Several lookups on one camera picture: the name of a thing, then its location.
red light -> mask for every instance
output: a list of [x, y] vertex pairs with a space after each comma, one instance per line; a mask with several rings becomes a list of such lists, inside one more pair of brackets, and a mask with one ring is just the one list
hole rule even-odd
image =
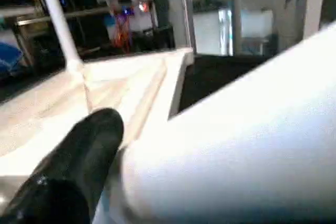
[[140, 3], [139, 8], [144, 13], [148, 12], [148, 4], [146, 4], [146, 3]]

metal rod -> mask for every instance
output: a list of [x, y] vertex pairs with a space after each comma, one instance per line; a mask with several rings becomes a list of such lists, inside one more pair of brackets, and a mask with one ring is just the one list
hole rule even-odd
[[241, 54], [242, 43], [242, 21], [241, 21], [242, 0], [232, 0], [232, 30], [233, 30], [233, 54]]
[[59, 0], [46, 0], [46, 3], [51, 16], [51, 21], [54, 24], [58, 40], [67, 62], [67, 70], [78, 70], [82, 66], [82, 61], [78, 56], [74, 40], [71, 36]]
[[187, 45], [194, 49], [196, 53], [195, 29], [193, 20], [193, 0], [182, 0], [185, 20], [185, 32], [187, 36]]
[[[88, 9], [88, 10], [79, 10], [71, 13], [65, 13], [64, 16], [66, 19], [76, 18], [76, 17], [85, 17], [95, 14], [101, 14], [101, 13], [108, 13], [109, 9], [107, 7], [99, 7], [94, 9]], [[50, 16], [40, 16], [40, 17], [23, 17], [18, 18], [18, 21], [16, 22], [17, 26], [25, 26], [30, 25], [34, 23], [40, 23], [40, 22], [48, 22], [51, 21]]]
[[25, 29], [25, 27], [21, 27], [20, 29], [20, 33], [16, 36], [17, 37], [17, 41], [19, 42], [19, 45], [24, 53], [24, 61], [27, 63], [27, 65], [33, 70], [35, 71], [34, 68], [34, 57], [31, 55], [30, 52], [32, 52], [31, 46], [28, 43], [25, 43], [26, 38], [28, 36], [28, 32]]

white rod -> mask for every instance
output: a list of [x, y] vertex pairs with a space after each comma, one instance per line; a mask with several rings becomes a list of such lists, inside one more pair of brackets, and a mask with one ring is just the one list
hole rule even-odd
[[168, 223], [336, 220], [335, 38], [336, 24], [132, 143], [130, 208]]
[[69, 30], [63, 10], [59, 0], [46, 0], [51, 21], [60, 42], [64, 57], [67, 63], [67, 70], [76, 71], [82, 66], [82, 61], [78, 56], [74, 40]]

